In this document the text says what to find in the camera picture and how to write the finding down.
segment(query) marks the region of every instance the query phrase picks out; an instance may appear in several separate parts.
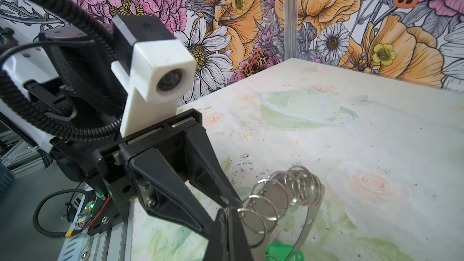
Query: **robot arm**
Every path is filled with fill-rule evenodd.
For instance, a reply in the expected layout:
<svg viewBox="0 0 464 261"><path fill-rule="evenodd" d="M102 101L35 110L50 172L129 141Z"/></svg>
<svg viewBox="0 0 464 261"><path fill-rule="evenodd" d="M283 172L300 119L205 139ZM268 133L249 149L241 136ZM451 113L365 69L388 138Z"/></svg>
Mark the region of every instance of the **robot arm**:
<svg viewBox="0 0 464 261"><path fill-rule="evenodd" d="M99 217L99 212L89 235L121 222L136 196L148 215L210 239L204 260L259 260L270 238L266 234L284 214L277 213L263 192L281 187L284 208L298 200L312 207L297 242L302 245L319 210L323 186L305 168L265 179L264 187L250 198L269 202L275 217L266 220L275 223L266 229L259 217L264 236L252 256L240 218L253 210L241 208L202 126L201 113L191 109L176 115L178 98L193 85L196 63L159 19L117 16L112 26L104 26L71 0L31 1L73 25L45 31L38 43L29 45L44 46L59 77L21 83L21 91L2 69L0 98L29 124L54 136L50 153L67 177L107 195L101 210L115 210L115 217L103 222L98 218L106 214ZM0 65L21 49L0 55ZM215 221L186 181L223 207Z"/></svg>

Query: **floral wallpaper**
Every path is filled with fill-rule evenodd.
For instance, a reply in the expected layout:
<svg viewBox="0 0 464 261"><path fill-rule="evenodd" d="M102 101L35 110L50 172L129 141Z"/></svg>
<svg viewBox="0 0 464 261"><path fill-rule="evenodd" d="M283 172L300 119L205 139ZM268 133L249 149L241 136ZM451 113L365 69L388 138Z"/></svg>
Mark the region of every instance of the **floral wallpaper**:
<svg viewBox="0 0 464 261"><path fill-rule="evenodd" d="M297 12L299 58L464 91L464 0L298 0Z"/></svg>
<svg viewBox="0 0 464 261"><path fill-rule="evenodd" d="M72 1L102 23L111 23L116 15L158 17L197 61L193 88L179 105L283 60L282 15L277 15L283 0ZM32 39L41 31L69 24L26 0L0 0L0 17Z"/></svg>

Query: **black cable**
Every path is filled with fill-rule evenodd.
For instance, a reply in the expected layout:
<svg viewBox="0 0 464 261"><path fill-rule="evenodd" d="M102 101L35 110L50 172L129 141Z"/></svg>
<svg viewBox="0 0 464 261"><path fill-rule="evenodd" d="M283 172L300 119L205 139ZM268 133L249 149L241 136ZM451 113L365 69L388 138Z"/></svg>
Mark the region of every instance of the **black cable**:
<svg viewBox="0 0 464 261"><path fill-rule="evenodd" d="M49 237L65 237L69 232L50 232L48 230L45 230L44 228L42 228L42 226L40 226L40 224L38 223L38 213L40 212L40 209L43 207L43 205L45 204L46 201L48 201L49 199L51 199L52 197L54 196L58 196L58 195L62 195L62 194L67 194L67 193L70 193L70 192L78 192L78 193L82 193L83 195L85 195L85 197L87 199L90 199L91 197L91 194L88 192L88 191L85 191L83 189L65 189L65 190L60 190L60 191L57 191L57 192L54 192L53 194L51 195L48 195L46 196L37 206L37 208L35 209L35 212L34 212L34 216L32 217L32 223L34 224L34 227L35 229L42 235L45 235L45 236L49 236ZM71 236L72 235L75 235L75 234L78 234L82 232L82 229L80 230L73 230L71 233L69 233Z"/></svg>
<svg viewBox="0 0 464 261"><path fill-rule="evenodd" d="M83 10L72 0L30 0L41 7L48 9L64 20L69 21L81 31L95 39L104 49L114 57L112 35L107 29L89 13Z"/></svg>
<svg viewBox="0 0 464 261"><path fill-rule="evenodd" d="M9 49L0 55L0 67L3 66L5 61L11 55L14 55L15 53L24 49L46 45L80 46L87 44L89 44L89 41L41 41L28 43ZM16 114L25 119L31 125L46 133L67 140L92 141L118 134L119 127L121 126L121 121L123 118L121 115L121 117L119 117L113 123L99 128L75 128L69 125L65 125L56 121L55 119L48 117L38 107L35 107L31 102L29 102L29 100L16 87L8 73L3 69L0 69L0 99L2 99L8 107L10 107Z"/></svg>
<svg viewBox="0 0 464 261"><path fill-rule="evenodd" d="M81 184L83 184L83 183L84 183L84 181L80 182L78 184L78 186L76 187L76 189L78 189L81 186ZM75 194L76 194L76 192L72 193L71 198L69 199L69 202L67 202L67 205L66 205L66 214L65 214L65 216L66 216L66 219L68 220L69 223L72 222L72 221L69 220L69 208L71 206L73 206L73 197L74 197Z"/></svg>

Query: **white daisy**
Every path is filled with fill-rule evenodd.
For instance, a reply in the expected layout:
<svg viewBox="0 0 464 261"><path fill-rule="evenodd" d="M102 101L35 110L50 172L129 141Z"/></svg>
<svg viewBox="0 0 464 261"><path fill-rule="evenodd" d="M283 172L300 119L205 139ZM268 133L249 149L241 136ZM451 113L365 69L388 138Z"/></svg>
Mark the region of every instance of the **white daisy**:
<svg viewBox="0 0 464 261"><path fill-rule="evenodd" d="M204 17L200 17L197 21L190 39L181 31L174 32L174 36L184 44L197 61L194 86L179 103L194 101L216 91L224 84L223 72L230 72L233 68L232 60L229 58L232 50L227 50L222 54L218 52L227 47L232 40L232 36L226 33L227 27L222 26L205 37L206 20Z"/></svg>
<svg viewBox="0 0 464 261"><path fill-rule="evenodd" d="M319 52L327 61L341 59L348 51L348 29L341 22L329 25L321 31L317 38L317 45Z"/></svg>

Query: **watercolor painting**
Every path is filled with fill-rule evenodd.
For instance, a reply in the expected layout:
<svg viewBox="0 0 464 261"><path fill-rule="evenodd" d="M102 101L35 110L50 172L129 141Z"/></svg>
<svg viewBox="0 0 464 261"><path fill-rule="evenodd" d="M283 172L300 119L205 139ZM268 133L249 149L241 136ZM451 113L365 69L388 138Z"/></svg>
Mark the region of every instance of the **watercolor painting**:
<svg viewBox="0 0 464 261"><path fill-rule="evenodd" d="M279 65L178 109L203 114L241 199L272 172L304 165L325 186L305 260L460 260L464 123L442 113L461 111L460 95L311 61ZM187 186L214 218L217 205ZM276 239L294 244L305 217L306 207L292 206ZM147 217L137 204L135 218L134 241L144 245L134 245L133 260L201 260L202 237Z"/></svg>
<svg viewBox="0 0 464 261"><path fill-rule="evenodd" d="M353 125L358 115L341 107L334 99L333 91L320 89L303 91L266 92L258 99L266 108L276 113L319 125Z"/></svg>
<svg viewBox="0 0 464 261"><path fill-rule="evenodd" d="M101 23L153 15L197 61L194 85L179 106L283 61L283 0L72 0ZM0 0L0 17L33 40L69 23L27 0Z"/></svg>

